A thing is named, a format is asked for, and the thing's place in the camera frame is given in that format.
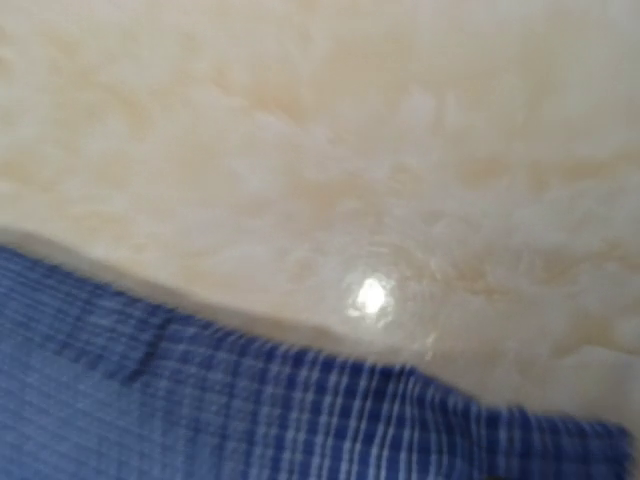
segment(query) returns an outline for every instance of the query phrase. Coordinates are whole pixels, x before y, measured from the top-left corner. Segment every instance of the plaid shirt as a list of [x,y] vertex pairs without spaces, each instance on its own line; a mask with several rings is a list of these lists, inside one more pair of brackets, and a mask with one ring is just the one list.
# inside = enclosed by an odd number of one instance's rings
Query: plaid shirt
[[624,479],[622,428],[488,408],[0,246],[0,478]]

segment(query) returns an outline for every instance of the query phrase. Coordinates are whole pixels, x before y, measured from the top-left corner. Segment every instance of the marble countertop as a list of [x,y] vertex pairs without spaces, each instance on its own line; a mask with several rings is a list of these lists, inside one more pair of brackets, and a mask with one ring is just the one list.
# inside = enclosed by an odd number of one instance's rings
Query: marble countertop
[[3,1],[0,225],[639,433],[638,20]]

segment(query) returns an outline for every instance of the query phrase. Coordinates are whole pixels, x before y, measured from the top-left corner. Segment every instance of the marble veining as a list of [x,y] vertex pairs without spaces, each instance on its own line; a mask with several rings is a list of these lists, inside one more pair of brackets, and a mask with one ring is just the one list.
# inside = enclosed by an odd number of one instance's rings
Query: marble veining
[[638,21],[2,0],[0,224],[640,433]]

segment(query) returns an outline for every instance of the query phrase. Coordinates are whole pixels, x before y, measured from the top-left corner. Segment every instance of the checkered cloth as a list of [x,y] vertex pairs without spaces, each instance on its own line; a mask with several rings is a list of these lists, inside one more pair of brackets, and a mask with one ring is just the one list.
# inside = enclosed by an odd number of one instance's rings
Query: checkered cloth
[[0,246],[0,478],[623,479],[622,428],[486,408]]

